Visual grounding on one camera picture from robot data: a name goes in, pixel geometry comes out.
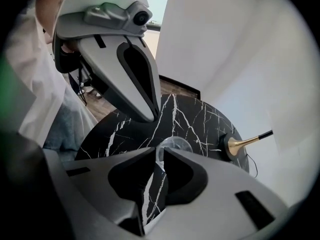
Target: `camera lens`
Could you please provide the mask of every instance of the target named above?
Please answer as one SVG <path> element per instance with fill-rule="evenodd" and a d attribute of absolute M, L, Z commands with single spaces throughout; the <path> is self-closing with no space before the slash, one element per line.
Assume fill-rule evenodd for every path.
<path fill-rule="evenodd" d="M 140 11 L 134 16 L 133 23 L 138 26 L 142 26 L 146 24 L 148 20 L 149 20 L 148 13 L 146 11 Z"/>

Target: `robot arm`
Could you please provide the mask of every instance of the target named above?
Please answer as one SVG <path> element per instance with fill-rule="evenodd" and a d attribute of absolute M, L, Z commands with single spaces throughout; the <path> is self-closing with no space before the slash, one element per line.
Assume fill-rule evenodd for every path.
<path fill-rule="evenodd" d="M 142 37 L 152 13 L 147 0 L 62 0 L 53 51 L 61 73 L 79 78 L 139 122 L 154 122 L 161 105 L 157 65 Z M 79 53 L 61 46 L 76 41 Z"/>

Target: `wooden floor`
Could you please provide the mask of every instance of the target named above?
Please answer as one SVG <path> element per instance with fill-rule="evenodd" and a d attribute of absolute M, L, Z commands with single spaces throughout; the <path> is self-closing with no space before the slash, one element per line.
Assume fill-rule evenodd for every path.
<path fill-rule="evenodd" d="M 63 74 L 64 79 L 69 84 L 69 79 L 67 74 Z M 179 95 L 185 95 L 189 97 L 196 98 L 197 94 L 195 94 L 192 91 L 186 90 L 184 88 L 181 88 L 175 84 L 160 80 L 161 85 L 161 94 L 179 94 Z M 94 115 L 94 117 L 98 120 L 98 122 L 103 119 L 106 115 L 108 115 L 110 112 L 114 111 L 116 108 L 111 105 L 107 100 L 104 98 L 96 97 L 97 92 L 94 90 L 91 93 L 85 93 L 84 97 L 87 102 L 86 107 L 90 110 L 90 112 Z"/>

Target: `black rod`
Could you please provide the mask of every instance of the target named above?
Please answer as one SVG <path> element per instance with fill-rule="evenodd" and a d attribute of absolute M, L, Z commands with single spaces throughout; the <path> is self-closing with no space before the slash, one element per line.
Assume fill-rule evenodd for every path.
<path fill-rule="evenodd" d="M 264 139 L 266 137 L 269 137 L 269 136 L 271 136 L 273 134 L 274 134 L 274 132 L 272 130 L 270 130 L 270 131 L 267 131 L 267 132 L 259 135 L 258 138 L 259 138 L 259 140 L 262 140 L 262 139 Z"/>

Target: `sky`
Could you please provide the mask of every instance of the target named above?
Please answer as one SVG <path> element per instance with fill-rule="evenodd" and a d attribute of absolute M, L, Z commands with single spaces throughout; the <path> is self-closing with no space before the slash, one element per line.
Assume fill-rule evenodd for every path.
<path fill-rule="evenodd" d="M 167 0 L 148 0 L 149 10 L 153 16 L 151 21 L 156 21 L 157 24 L 162 24 L 164 18 Z"/>

